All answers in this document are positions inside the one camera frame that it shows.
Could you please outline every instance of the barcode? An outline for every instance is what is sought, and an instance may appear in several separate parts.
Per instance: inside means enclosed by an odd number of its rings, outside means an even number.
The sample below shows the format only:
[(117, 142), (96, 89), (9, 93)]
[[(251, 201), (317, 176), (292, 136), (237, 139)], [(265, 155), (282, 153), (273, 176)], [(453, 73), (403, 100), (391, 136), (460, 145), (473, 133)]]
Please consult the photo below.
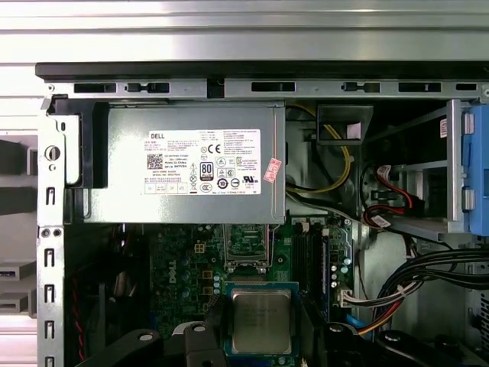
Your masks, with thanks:
[(163, 170), (163, 155), (162, 154), (148, 154), (147, 155), (147, 169), (148, 170)]

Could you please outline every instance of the cable bundle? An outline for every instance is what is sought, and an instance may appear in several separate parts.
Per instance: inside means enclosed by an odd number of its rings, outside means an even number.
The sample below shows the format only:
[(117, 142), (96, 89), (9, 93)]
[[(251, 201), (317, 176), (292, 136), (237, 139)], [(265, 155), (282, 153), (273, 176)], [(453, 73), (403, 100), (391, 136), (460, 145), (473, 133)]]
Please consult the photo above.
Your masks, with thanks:
[[(309, 113), (312, 117), (316, 117), (316, 111), (307, 107), (303, 106), (300, 104), (292, 104), (292, 105), (287, 105), (287, 107), (293, 107), (296, 109), (303, 110), (307, 113)], [(342, 137), (341, 135), (333, 128), (331, 125), (324, 125), (325, 129), (328, 131), (328, 133), (335, 139), (335, 140), (341, 140)], [(343, 158), (345, 160), (345, 167), (343, 168), (343, 173), (337, 179), (336, 182), (334, 182), (332, 185), (328, 187), (323, 187), (323, 188), (308, 188), (308, 187), (301, 187), (299, 185), (296, 185), (291, 182), (287, 182), (287, 191), (290, 193), (327, 193), (329, 191), (332, 191), (334, 189), (338, 189), (340, 186), (342, 186), (349, 178), (350, 176), (350, 171), (351, 171), (351, 156), (350, 156), (350, 151), (348, 150), (347, 147), (341, 146), (340, 147), (343, 153)]]
[[(362, 335), (384, 325), (402, 304), (404, 298), (417, 291), (425, 281), (443, 280), (468, 289), (489, 289), (489, 274), (464, 274), (455, 272), (459, 264), (489, 261), (489, 251), (460, 249), (417, 255), (401, 265), (384, 283), (376, 300), (354, 300), (355, 305), (374, 308), (374, 322), (362, 327)], [(451, 265), (449, 270), (433, 269), (433, 266)]]

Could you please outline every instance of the silver power supply casing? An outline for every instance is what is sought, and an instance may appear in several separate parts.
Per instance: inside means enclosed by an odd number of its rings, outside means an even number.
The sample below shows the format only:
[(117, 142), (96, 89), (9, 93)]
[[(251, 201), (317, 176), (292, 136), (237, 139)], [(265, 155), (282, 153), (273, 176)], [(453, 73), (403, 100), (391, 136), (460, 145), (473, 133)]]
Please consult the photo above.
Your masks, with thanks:
[[(258, 194), (145, 194), (144, 150), (153, 131), (259, 130)], [(281, 162), (274, 182), (264, 175)], [(237, 177), (244, 185), (243, 177)], [(285, 218), (285, 109), (282, 102), (178, 102), (113, 108), (108, 117), (108, 187), (90, 190), (86, 222), (283, 223)]]

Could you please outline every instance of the power connector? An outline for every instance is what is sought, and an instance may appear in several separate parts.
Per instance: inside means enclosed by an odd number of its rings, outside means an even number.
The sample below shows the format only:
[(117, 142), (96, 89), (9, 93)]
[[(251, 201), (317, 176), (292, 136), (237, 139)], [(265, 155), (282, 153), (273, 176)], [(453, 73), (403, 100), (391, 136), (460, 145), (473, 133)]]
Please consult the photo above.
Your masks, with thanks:
[(338, 289), (338, 303), (340, 308), (352, 308), (353, 306), (345, 300), (345, 296), (353, 297), (353, 291), (347, 287)]

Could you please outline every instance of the black plastic trim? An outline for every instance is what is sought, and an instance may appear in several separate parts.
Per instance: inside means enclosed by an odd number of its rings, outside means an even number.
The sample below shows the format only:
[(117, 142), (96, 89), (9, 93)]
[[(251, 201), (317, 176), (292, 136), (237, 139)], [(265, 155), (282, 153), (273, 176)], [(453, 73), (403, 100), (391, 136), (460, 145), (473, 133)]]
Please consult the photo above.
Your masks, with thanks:
[(487, 62), (438, 61), (167, 61), (139, 63), (38, 63), (47, 82), (165, 78), (489, 79)]

